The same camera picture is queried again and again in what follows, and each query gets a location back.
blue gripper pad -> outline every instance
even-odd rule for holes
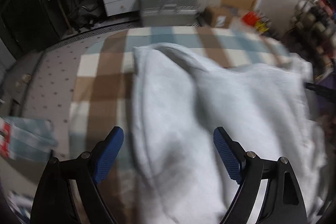
[[[114,127],[115,133],[111,138],[107,137],[104,142],[105,149],[95,162],[93,182],[97,185],[108,175],[114,160],[116,159],[119,150],[124,142],[124,131],[120,127]]]
[[[227,172],[229,173],[230,178],[240,184],[242,181],[242,163],[237,159],[237,157],[235,157],[234,153],[230,149],[229,144],[224,140],[218,128],[216,128],[213,132],[213,142],[225,165]]]

polka dot floor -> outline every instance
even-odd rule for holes
[[[46,52],[33,76],[22,116],[53,123],[60,160],[69,158],[68,115],[81,55],[108,32]]]

checkered tablecloth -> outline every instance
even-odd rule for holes
[[[251,33],[206,27],[138,28],[114,34],[82,55],[70,107],[70,154],[77,157],[103,140],[113,126],[125,142],[101,194],[119,224],[136,223],[135,168],[130,149],[133,47],[169,42],[191,48],[225,68],[290,62],[280,42]]]

white cloth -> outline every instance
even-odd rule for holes
[[[219,126],[262,159],[287,157],[311,209],[325,152],[303,87],[312,77],[310,63],[293,56],[287,71],[266,64],[227,70],[169,43],[135,48],[134,59],[132,131],[141,223],[221,221],[238,185],[213,144]],[[266,183],[249,223],[258,217]]]

silver suitcase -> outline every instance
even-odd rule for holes
[[[140,0],[142,25],[188,26],[196,23],[198,0]]]

